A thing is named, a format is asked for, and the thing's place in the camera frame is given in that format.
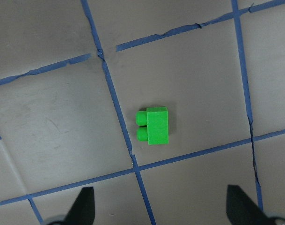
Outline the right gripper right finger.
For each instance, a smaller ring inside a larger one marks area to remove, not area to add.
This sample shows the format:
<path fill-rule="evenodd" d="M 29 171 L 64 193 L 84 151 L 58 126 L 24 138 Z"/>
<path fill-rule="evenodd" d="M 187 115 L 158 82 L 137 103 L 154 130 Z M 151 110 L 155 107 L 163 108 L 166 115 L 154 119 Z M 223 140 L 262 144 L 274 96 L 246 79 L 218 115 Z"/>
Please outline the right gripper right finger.
<path fill-rule="evenodd" d="M 238 185 L 227 186 L 226 214 L 232 225 L 273 224 Z"/>

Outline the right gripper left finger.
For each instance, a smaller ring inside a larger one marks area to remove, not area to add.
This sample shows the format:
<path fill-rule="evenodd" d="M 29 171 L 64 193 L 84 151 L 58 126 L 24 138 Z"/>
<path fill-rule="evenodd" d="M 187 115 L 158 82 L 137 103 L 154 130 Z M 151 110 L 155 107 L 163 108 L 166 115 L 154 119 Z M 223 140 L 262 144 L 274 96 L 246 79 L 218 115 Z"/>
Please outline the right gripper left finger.
<path fill-rule="evenodd" d="M 92 225 L 95 220 L 95 195 L 93 187 L 81 189 L 68 214 L 64 225 Z"/>

